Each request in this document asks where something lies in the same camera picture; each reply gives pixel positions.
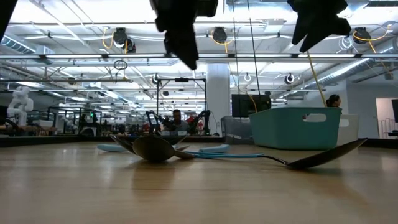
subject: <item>table surface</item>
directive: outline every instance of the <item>table surface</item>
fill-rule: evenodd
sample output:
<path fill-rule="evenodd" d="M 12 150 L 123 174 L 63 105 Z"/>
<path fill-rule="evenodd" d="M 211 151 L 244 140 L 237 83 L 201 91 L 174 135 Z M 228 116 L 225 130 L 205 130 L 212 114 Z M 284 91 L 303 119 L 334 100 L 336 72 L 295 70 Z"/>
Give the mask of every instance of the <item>table surface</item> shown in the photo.
<path fill-rule="evenodd" d="M 0 149 L 0 223 L 395 224 L 397 187 L 393 149 L 361 148 L 306 172 L 265 159 L 150 164 L 90 142 Z"/>

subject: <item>white pillar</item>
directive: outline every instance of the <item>white pillar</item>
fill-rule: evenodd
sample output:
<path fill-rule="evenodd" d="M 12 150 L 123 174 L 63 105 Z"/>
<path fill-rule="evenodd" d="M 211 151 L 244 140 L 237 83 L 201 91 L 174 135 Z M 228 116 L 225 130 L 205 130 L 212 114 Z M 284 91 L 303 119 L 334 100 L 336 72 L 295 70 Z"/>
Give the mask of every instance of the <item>white pillar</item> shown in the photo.
<path fill-rule="evenodd" d="M 228 64 L 207 65 L 206 92 L 207 109 L 212 112 L 209 118 L 211 134 L 218 133 L 221 136 L 221 118 L 231 114 L 229 78 Z"/>

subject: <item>teal plastic bin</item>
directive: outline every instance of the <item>teal plastic bin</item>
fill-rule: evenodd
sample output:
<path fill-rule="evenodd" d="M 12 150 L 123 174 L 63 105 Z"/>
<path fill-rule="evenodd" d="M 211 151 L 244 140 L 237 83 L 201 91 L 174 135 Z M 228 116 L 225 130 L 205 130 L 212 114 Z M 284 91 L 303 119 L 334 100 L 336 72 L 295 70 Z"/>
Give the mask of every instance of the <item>teal plastic bin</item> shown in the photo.
<path fill-rule="evenodd" d="M 340 108 L 261 111 L 250 115 L 253 140 L 258 146 L 275 149 L 333 149 L 337 144 L 340 115 Z"/>

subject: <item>white robot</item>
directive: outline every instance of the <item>white robot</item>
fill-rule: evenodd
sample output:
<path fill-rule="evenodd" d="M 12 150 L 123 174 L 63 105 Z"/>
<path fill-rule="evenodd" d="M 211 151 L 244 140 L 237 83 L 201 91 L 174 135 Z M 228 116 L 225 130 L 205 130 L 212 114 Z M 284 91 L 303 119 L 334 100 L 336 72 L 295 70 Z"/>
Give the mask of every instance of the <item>white robot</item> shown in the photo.
<path fill-rule="evenodd" d="M 7 116 L 15 117 L 18 115 L 18 126 L 25 126 L 27 119 L 27 112 L 33 110 L 33 100 L 28 98 L 28 94 L 30 92 L 29 87 L 20 86 L 17 88 L 17 91 L 12 93 L 12 101 L 7 109 Z"/>
<path fill-rule="evenodd" d="M 76 131 L 78 129 L 78 126 L 76 126 L 75 124 L 73 124 L 73 121 L 69 121 L 67 120 L 67 118 L 65 116 L 61 117 L 61 121 L 66 122 L 67 126 L 71 127 L 72 130 Z"/>

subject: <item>yellow cable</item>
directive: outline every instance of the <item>yellow cable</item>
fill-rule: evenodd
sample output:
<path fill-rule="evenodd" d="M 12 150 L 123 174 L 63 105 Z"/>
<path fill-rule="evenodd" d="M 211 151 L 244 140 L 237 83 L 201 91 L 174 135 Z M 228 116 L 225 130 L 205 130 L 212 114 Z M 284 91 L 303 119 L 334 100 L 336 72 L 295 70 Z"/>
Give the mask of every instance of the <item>yellow cable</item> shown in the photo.
<path fill-rule="evenodd" d="M 104 47 L 106 47 L 107 49 L 111 49 L 112 46 L 113 46 L 113 35 L 114 35 L 114 32 L 112 33 L 111 45 L 110 45 L 110 46 L 107 46 L 107 45 L 105 44 L 105 33 L 106 33 L 106 30 L 107 30 L 107 29 L 108 29 L 108 28 L 105 28 L 105 29 L 104 29 L 104 35 L 103 35 L 103 39 L 102 39 L 102 44 L 103 44 Z"/>
<path fill-rule="evenodd" d="M 248 96 L 250 97 L 251 101 L 253 101 L 254 103 L 254 111 L 257 113 L 257 105 L 256 102 L 254 101 L 253 97 L 251 95 L 248 94 Z"/>
<path fill-rule="evenodd" d="M 310 65 L 311 65 L 311 70 L 312 70 L 313 78 L 315 79 L 315 83 L 317 83 L 317 87 L 318 87 L 319 93 L 321 94 L 322 103 L 323 103 L 323 105 L 324 105 L 325 107 L 328 107 L 328 105 L 326 105 L 325 96 L 323 95 L 321 86 L 319 85 L 319 82 L 318 82 L 318 77 L 317 77 L 318 75 L 317 75 L 317 73 L 315 72 L 315 69 L 313 68 L 312 58 L 311 58 L 310 52 L 307 51 L 307 54 L 308 54 L 308 59 L 310 60 Z"/>
<path fill-rule="evenodd" d="M 374 48 L 372 42 L 369 41 L 369 45 L 371 46 L 373 52 L 376 54 L 377 52 L 376 52 L 376 49 Z M 390 72 L 390 70 L 387 68 L 387 66 L 386 66 L 383 62 L 381 62 L 381 64 L 382 64 L 383 67 L 386 69 L 386 71 L 388 72 L 388 74 L 390 74 L 390 76 L 391 76 L 392 78 L 394 78 L 394 75 L 392 74 L 392 72 Z"/>
<path fill-rule="evenodd" d="M 225 46 L 225 53 L 228 53 L 227 45 L 230 44 L 230 43 L 232 43 L 232 41 L 234 41 L 234 39 L 232 39 L 232 40 L 229 41 L 228 43 L 223 43 L 223 44 L 222 44 L 222 43 L 219 43 L 219 42 L 217 42 L 217 41 L 214 40 L 214 38 L 213 38 L 213 33 L 214 33 L 214 31 L 211 31 L 211 34 L 210 34 L 210 37 L 211 37 L 211 39 L 213 40 L 213 42 L 216 43 L 216 44 L 219 44 L 219 45 L 224 45 L 224 46 Z"/>
<path fill-rule="evenodd" d="M 386 35 L 388 34 L 388 30 L 389 30 L 389 29 L 390 29 L 390 26 L 387 26 L 386 33 L 385 33 L 383 36 L 378 37 L 378 38 L 375 38 L 375 39 L 364 39 L 364 38 L 357 37 L 355 34 L 358 33 L 358 32 L 356 32 L 356 31 L 354 32 L 353 36 L 354 36 L 355 38 L 357 38 L 358 40 L 362 40 L 362 41 L 375 41 L 375 40 L 380 40 L 380 39 L 385 38 Z"/>

